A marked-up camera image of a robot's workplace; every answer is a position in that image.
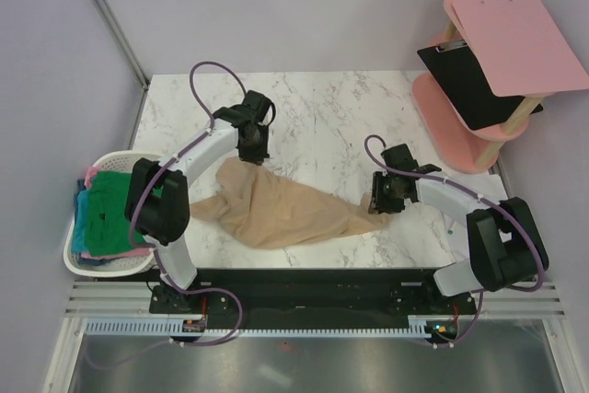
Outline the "beige t shirt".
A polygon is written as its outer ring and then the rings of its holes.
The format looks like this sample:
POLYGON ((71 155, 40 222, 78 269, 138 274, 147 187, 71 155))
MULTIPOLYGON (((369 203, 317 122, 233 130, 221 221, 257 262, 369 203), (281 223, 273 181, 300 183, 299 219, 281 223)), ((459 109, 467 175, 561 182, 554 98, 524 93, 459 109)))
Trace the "beige t shirt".
POLYGON ((283 249, 386 227, 389 214, 368 212, 370 196, 358 204, 319 191, 267 168, 228 158, 218 168, 220 191, 191 205, 191 216, 218 223, 253 249, 283 249))

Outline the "pink paper sheet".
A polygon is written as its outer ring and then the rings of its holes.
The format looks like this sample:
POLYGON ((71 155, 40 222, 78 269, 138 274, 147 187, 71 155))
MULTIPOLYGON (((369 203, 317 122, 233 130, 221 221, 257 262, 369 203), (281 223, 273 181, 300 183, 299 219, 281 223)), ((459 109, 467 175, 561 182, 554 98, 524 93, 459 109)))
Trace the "pink paper sheet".
POLYGON ((541 0, 456 0, 460 33, 498 97, 588 88, 588 74, 541 0))

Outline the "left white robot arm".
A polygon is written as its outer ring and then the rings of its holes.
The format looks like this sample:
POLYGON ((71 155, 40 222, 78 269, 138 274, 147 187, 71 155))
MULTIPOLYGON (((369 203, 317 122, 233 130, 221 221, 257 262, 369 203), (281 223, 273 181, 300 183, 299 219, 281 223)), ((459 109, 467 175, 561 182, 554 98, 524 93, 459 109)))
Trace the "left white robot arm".
POLYGON ((274 103, 250 90, 241 103, 222 107, 212 120, 176 153, 157 160, 145 157, 133 165, 125 205, 130 222, 129 242, 136 234, 154 251, 162 279, 172 288, 170 303, 191 313, 202 302, 202 291, 192 282, 197 267, 185 239, 191 213, 189 187, 222 156, 236 150, 238 158, 261 165, 268 157, 269 128, 276 116, 274 103))

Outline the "pink two-tier side table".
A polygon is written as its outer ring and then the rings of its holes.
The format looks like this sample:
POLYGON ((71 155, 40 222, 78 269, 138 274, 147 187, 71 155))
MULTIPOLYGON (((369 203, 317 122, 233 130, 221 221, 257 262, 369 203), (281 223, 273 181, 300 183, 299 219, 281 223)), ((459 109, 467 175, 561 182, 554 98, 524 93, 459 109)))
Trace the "pink two-tier side table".
POLYGON ((480 173, 538 111, 538 55, 551 22, 541 0, 444 0, 449 23, 419 50, 427 68, 412 93, 434 146, 460 172, 480 173))

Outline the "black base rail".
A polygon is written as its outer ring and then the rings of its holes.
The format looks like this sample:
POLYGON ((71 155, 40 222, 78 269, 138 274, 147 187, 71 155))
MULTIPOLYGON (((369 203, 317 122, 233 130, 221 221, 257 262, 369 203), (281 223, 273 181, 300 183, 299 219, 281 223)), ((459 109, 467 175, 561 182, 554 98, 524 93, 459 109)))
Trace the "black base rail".
POLYGON ((152 314, 204 314, 214 325, 403 326, 411 316, 465 317, 468 294, 444 298, 430 269, 203 269, 191 295, 154 286, 152 314))

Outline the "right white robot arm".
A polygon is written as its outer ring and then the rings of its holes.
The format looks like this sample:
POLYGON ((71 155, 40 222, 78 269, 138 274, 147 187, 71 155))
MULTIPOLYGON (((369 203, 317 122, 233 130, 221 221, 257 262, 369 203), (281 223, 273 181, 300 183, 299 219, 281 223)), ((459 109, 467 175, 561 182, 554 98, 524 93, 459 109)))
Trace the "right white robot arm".
POLYGON ((366 154, 381 170, 373 176, 369 208, 398 214, 405 201, 440 211, 466 229, 468 256, 433 273, 422 289, 423 306, 445 312, 455 295, 510 289, 533 293, 546 281, 549 257, 527 203, 513 197, 494 201, 450 178, 433 164, 419 165, 405 144, 376 157, 364 140, 366 154))

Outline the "white plastic laundry basket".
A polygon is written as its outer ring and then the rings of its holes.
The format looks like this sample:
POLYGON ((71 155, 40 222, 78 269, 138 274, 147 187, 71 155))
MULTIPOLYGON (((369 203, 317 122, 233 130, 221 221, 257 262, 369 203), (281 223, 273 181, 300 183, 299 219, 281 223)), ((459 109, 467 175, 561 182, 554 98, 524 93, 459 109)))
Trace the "white plastic laundry basket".
POLYGON ((150 268, 153 252, 130 232, 125 206, 134 164, 157 154, 124 150, 106 154, 77 182, 74 221, 64 245, 64 263, 84 277, 115 278, 150 268))

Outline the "black clipboard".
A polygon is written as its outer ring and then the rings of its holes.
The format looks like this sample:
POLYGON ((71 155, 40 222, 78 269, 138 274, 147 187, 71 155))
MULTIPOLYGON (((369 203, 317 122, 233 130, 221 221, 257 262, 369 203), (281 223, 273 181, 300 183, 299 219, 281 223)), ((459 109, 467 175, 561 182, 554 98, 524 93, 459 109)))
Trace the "black clipboard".
POLYGON ((422 48, 417 55, 470 130, 505 123, 524 100, 523 96, 499 97, 491 91, 465 40, 422 48))

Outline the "white paper sheet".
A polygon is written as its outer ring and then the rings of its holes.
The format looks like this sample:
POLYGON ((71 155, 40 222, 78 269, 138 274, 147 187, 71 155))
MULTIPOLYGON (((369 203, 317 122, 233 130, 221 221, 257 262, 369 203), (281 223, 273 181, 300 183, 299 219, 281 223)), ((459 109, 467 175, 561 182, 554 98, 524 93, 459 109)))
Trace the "white paper sheet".
MULTIPOLYGON (((507 198, 507 193, 502 183, 502 179, 497 174, 460 174, 456 173, 451 177, 456 181, 478 193, 482 193, 486 198, 497 202, 507 198)), ((468 238, 467 230, 456 220, 448 215, 443 215, 445 222, 446 237, 454 261, 462 261, 468 258, 468 238)))

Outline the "green t shirt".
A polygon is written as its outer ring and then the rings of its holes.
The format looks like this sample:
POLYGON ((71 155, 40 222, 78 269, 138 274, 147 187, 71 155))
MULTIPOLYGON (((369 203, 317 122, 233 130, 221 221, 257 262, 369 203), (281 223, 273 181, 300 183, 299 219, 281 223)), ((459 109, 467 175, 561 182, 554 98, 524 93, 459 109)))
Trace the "green t shirt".
POLYGON ((88 217, 85 243, 93 257, 106 257, 130 252, 144 238, 133 233, 129 240, 130 222, 125 217, 125 207, 131 174, 103 170, 92 180, 88 197, 88 217))

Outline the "blue t shirt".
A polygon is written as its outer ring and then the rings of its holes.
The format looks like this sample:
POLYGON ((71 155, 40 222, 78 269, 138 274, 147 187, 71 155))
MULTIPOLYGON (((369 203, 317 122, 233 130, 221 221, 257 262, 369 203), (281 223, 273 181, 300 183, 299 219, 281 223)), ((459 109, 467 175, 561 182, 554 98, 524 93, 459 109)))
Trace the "blue t shirt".
POLYGON ((76 197, 75 226, 71 242, 73 253, 81 254, 87 252, 85 238, 87 231, 88 197, 89 190, 80 191, 76 197))

